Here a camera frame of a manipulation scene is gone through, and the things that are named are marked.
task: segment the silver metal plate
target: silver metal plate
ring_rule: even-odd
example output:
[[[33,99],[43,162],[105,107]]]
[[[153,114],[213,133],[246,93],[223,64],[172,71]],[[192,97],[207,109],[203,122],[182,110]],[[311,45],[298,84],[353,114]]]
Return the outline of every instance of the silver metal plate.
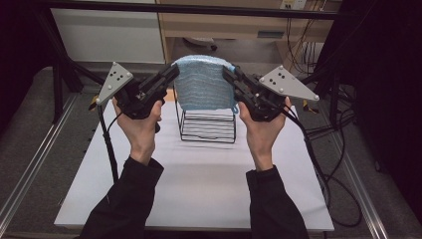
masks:
[[[283,66],[273,69],[260,79],[260,84],[279,96],[318,101],[319,96],[287,71]]]
[[[122,67],[119,63],[113,62],[105,79],[105,84],[97,98],[97,105],[102,105],[107,102],[116,92],[118,92],[118,90],[124,87],[132,79],[133,74],[130,71]]]

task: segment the hand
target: hand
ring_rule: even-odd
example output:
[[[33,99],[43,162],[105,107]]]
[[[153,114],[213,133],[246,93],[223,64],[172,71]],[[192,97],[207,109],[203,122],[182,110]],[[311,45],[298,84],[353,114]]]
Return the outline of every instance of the hand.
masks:
[[[121,113],[117,100],[112,99],[117,115]],[[148,165],[155,150],[155,124],[161,121],[162,102],[157,101],[146,119],[131,119],[125,114],[117,118],[117,123],[130,142],[130,157]]]
[[[285,99],[287,107],[292,103],[289,98]],[[273,168],[272,148],[282,128],[285,126],[286,116],[279,114],[273,120],[253,121],[248,108],[239,102],[240,119],[245,123],[247,133],[246,140],[255,162],[257,171],[264,171]]]

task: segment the white cabinet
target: white cabinet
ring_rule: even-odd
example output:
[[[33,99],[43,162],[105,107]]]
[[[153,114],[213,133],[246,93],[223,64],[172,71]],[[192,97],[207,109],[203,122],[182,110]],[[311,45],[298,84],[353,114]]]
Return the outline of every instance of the white cabinet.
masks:
[[[102,2],[155,3],[154,0]],[[83,62],[164,63],[156,13],[52,9],[69,56]]]

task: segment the black device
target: black device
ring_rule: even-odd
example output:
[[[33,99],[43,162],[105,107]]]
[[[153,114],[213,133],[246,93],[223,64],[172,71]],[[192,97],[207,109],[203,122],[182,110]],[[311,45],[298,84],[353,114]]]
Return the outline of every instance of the black device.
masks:
[[[235,68],[234,73],[223,68],[223,78],[234,87],[235,101],[245,103],[254,121],[271,121],[285,107],[286,97],[263,87],[257,75],[247,75]]]
[[[167,95],[168,85],[180,74],[176,64],[167,65],[159,73],[146,80],[132,79],[114,96],[117,106],[121,111],[133,120],[143,120],[149,117],[155,102],[162,101]],[[158,123],[155,132],[159,132]]]

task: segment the black jacket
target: black jacket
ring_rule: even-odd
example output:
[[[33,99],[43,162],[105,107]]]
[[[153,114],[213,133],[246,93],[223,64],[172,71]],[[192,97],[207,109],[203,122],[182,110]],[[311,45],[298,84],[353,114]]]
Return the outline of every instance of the black jacket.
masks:
[[[91,212],[81,239],[143,238],[163,167],[129,158],[118,182]],[[304,219],[286,193],[277,168],[246,173],[251,195],[252,238],[309,238]]]

